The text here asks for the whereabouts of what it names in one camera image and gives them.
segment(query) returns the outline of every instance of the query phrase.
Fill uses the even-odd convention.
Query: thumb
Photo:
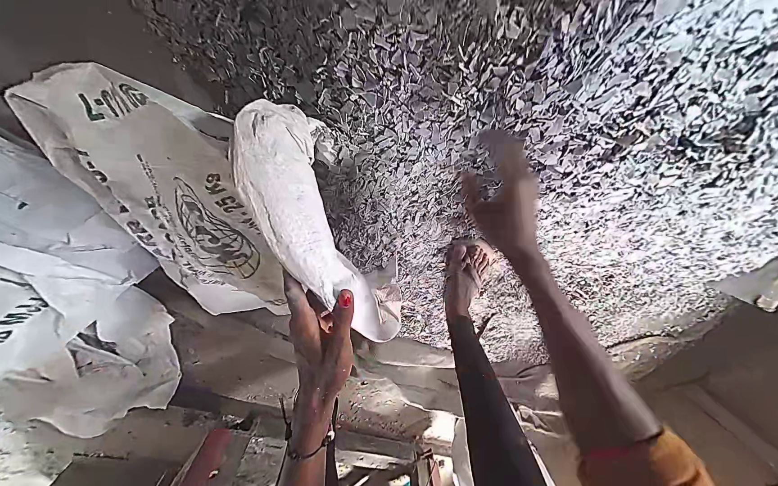
[[[335,308],[332,309],[332,327],[333,340],[343,342],[349,339],[350,326],[353,323],[353,293],[344,289],[338,294],[335,301]]]

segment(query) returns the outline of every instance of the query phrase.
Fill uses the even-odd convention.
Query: bag
[[[381,318],[378,302],[362,274],[335,249],[311,163],[314,140],[308,118],[296,106],[265,99],[236,116],[233,179],[263,230],[269,248],[327,309],[340,291],[353,292],[353,329],[376,342],[392,339],[397,319]]]
[[[50,67],[5,99],[53,166],[203,308],[287,312],[281,266],[233,189],[230,120],[94,63]]]

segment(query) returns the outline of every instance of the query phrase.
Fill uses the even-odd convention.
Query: debris
[[[223,113],[292,102],[349,154],[370,154],[353,177],[317,167],[323,201],[363,271],[398,256],[402,334],[421,342],[448,345],[443,250],[474,231],[457,173],[499,187],[474,139],[485,128],[526,136],[543,251],[605,343],[709,317],[723,301],[707,281],[778,254],[773,0],[389,0],[373,22],[351,10],[355,28],[331,3],[132,2],[177,57],[221,80]],[[483,345],[541,362],[535,315],[504,269],[473,309],[497,313]]]

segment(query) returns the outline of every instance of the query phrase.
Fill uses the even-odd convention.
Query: red object
[[[215,429],[206,436],[181,486],[205,486],[210,483],[224,461],[230,459],[225,457],[225,452],[230,444],[231,434],[228,429]]]

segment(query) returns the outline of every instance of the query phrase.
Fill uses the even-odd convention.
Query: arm
[[[632,446],[662,426],[593,336],[587,317],[557,287],[537,248],[519,248],[512,266],[533,300],[551,355],[560,407],[582,453]]]
[[[278,486],[322,486],[327,474],[323,438],[330,429],[335,398],[353,366],[350,323],[353,293],[341,291],[331,314],[285,271],[289,334],[296,351],[299,392],[293,405],[293,435],[287,443]],[[296,452],[308,459],[294,459]]]
[[[527,168],[523,142],[483,134],[504,185],[482,201],[472,176],[464,179],[468,213],[518,273],[533,300],[560,393],[560,406],[582,453],[632,446],[662,426],[590,329],[587,318],[560,292],[536,241],[538,179]]]

